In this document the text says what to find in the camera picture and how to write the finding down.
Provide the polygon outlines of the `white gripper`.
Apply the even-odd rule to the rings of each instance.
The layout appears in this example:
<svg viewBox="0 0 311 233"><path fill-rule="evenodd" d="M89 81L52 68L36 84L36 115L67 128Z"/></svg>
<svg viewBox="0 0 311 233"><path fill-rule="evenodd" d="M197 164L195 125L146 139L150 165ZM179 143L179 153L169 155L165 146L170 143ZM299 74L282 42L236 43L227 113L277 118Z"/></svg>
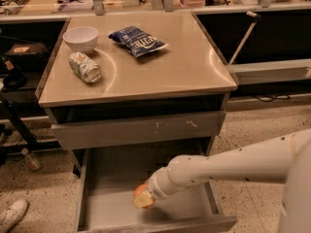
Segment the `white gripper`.
<svg viewBox="0 0 311 233"><path fill-rule="evenodd" d="M156 170L145 182L148 191L143 191L134 196L133 205L137 208L147 209L156 200L164 200L175 193L175 184L168 176L166 168Z"/></svg>

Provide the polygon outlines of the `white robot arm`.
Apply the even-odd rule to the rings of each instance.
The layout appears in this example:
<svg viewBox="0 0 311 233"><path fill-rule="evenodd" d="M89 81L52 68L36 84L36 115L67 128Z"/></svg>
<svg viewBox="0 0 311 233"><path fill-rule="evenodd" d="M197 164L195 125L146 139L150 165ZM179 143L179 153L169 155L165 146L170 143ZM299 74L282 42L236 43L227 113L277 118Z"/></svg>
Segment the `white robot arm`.
<svg viewBox="0 0 311 233"><path fill-rule="evenodd" d="M211 180L282 183L298 156L310 149L307 129L215 155L178 155L136 188L133 205L146 209Z"/></svg>

